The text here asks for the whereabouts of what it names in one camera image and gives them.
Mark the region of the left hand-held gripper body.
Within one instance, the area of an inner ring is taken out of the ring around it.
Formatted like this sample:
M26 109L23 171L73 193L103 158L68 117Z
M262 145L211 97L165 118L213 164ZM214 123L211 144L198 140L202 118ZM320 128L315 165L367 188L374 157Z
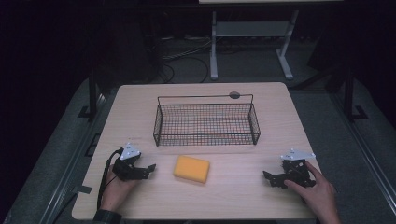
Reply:
M122 181L134 180L138 173L146 173L146 168L137 168L134 163L141 157L141 152L131 143L127 143L113 166L113 173Z

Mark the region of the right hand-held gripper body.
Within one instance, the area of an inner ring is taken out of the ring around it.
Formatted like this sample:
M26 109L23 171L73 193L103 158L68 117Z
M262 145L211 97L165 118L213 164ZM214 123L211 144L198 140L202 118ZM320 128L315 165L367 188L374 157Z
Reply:
M316 181L311 179L305 162L307 159L314 159L315 157L316 155L313 152L305 152L294 148L285 155L281 155L286 179L304 188L313 187Z

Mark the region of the person's left hand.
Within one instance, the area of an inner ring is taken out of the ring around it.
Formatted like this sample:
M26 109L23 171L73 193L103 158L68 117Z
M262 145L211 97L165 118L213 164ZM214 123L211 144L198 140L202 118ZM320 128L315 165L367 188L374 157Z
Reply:
M127 199L128 195L138 184L138 181L122 181L116 176L112 169L113 166L110 166L109 172L106 176L106 187L103 192L100 209L117 212Z

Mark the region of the person's right hand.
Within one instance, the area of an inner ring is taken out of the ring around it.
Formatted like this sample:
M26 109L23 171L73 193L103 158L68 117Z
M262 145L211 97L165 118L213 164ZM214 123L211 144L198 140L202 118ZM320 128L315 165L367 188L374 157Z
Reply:
M336 207L334 186L311 163L307 161L305 165L316 179L314 187L303 188L291 180L285 180L284 184L305 200L320 224L342 224Z

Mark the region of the yellow sponge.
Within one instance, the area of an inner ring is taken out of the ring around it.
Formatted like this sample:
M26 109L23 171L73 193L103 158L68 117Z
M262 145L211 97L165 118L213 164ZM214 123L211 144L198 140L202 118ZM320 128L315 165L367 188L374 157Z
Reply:
M189 156L179 156L173 175L191 181L205 183L208 177L210 162Z

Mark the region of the white metal stand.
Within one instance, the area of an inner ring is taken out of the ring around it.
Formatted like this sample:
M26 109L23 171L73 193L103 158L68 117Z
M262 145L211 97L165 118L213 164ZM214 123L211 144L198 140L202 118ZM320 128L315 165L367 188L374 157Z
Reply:
M212 12L211 22L211 50L210 50L210 78L217 80L217 40L220 37L283 37L284 43L276 50L276 57L280 63L283 74L287 80L293 80L294 76L286 59L286 52L294 31L299 15L294 10L288 21L218 21L217 12Z

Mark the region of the metal floor rail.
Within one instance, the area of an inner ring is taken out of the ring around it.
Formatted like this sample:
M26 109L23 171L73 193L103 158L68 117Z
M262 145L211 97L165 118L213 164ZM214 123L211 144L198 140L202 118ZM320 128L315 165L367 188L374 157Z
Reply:
M389 182L388 177L386 176L380 164L378 163L378 160L371 151L369 145L363 139L363 136L361 135L361 132L356 126L354 119L350 119L344 112L343 103L340 97L337 96L336 94L331 94L330 98L335 108L337 109L338 113L340 114L342 121L349 129L355 143L358 145L358 149L361 152L361 156L365 161L366 165L368 166L368 169L372 174L375 183L379 187L387 204L389 205L390 210L392 211L393 215L396 216L396 189Z
M73 96L40 157L37 177L43 203L37 224L85 224L73 218L72 210L77 198L91 189L83 180L114 98L112 93L100 94L97 114L89 119L82 111L89 97L84 93Z

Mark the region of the black metal post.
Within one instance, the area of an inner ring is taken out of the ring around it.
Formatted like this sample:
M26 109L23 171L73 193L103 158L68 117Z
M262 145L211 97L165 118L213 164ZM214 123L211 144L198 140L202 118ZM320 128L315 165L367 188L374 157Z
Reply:
M353 104L354 93L354 74L350 68L347 69L345 75L344 88L344 106L343 111L349 122L354 122L356 119L368 119L367 114L360 105Z
M84 105L79 113L79 118L87 119L88 122L94 120L98 112L98 100L99 100L99 90L97 86L97 74L92 70L88 77L88 90L89 90L89 104Z

